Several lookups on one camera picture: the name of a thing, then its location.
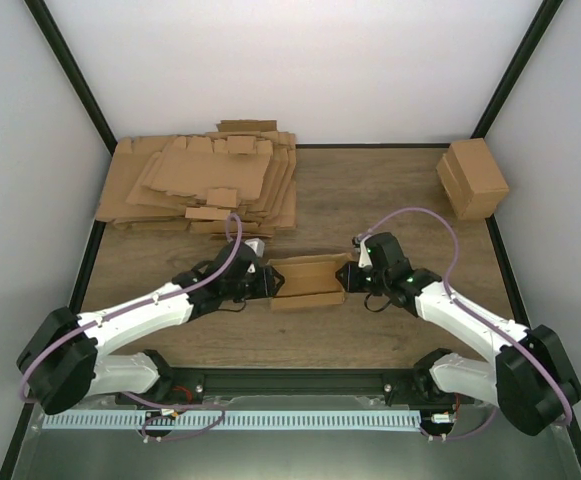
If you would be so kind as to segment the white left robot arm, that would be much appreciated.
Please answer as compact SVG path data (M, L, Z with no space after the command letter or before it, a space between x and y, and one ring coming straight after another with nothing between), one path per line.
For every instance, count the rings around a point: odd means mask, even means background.
M155 291L95 312L50 312L17 359L24 397L47 415L63 413L98 395L131 393L154 404L174 392L171 368L155 351L119 349L159 330L220 309L274 297L284 276L261 261L262 241L232 243Z

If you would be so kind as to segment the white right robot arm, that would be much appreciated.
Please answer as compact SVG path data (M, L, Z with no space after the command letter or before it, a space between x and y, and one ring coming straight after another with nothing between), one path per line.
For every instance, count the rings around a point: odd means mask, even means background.
M357 259L335 274L345 292L383 297L388 306L442 328L479 356L472 360L438 348L422 357L413 368L421 400L470 397L498 408L530 436L571 417L581 401L581 383L555 331L500 317L459 294L440 275L413 268L391 233L352 243Z

